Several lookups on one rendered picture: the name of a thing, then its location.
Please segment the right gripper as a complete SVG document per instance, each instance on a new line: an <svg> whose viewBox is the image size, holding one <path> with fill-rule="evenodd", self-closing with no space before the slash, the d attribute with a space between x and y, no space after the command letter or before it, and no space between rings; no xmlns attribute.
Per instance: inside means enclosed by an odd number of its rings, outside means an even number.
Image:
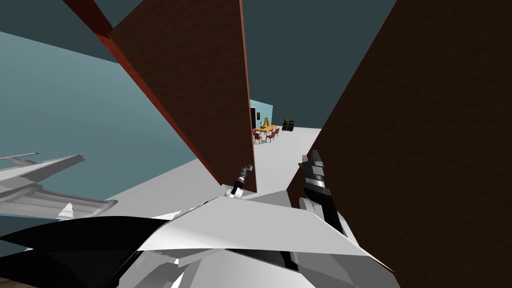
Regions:
<svg viewBox="0 0 512 288"><path fill-rule="evenodd" d="M307 155L302 156L298 164L304 171L305 182L314 186L325 188L324 164L317 150L311 151L311 160Z"/></svg>

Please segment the yellow dining table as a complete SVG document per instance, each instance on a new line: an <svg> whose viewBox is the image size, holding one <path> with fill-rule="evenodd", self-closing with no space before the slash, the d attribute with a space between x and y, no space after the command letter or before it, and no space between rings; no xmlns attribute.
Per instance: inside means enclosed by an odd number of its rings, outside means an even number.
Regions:
<svg viewBox="0 0 512 288"><path fill-rule="evenodd" d="M270 120L268 117L266 117L264 119L264 121L262 122L262 126L259 126L257 128L254 128L253 130L255 132L258 132L258 133L263 133L265 136L267 136L270 132L274 131L277 126L276 125L271 125L270 124Z"/></svg>

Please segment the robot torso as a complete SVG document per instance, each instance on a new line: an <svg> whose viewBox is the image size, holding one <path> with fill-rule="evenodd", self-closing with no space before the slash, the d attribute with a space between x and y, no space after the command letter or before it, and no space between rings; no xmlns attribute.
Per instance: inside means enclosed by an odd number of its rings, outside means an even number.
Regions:
<svg viewBox="0 0 512 288"><path fill-rule="evenodd" d="M116 288L400 288L319 211L220 196L161 215Z"/></svg>

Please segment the dark brown door leaf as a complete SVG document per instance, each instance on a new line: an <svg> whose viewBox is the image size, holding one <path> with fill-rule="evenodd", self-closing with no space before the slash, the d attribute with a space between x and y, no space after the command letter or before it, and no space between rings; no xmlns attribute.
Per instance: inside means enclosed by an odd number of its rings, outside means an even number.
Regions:
<svg viewBox="0 0 512 288"><path fill-rule="evenodd" d="M142 0L109 35L219 184L254 164L241 0Z"/></svg>

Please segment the pale grey slatted shape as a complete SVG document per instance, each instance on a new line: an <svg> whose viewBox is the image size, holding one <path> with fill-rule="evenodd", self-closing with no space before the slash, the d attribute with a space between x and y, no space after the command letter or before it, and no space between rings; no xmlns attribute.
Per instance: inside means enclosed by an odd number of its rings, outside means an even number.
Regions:
<svg viewBox="0 0 512 288"><path fill-rule="evenodd" d="M13 167L0 169L0 215L57 219L59 221L99 217L118 201L98 200L58 193L39 183L85 159L81 154L41 162L29 154L5 157Z"/></svg>

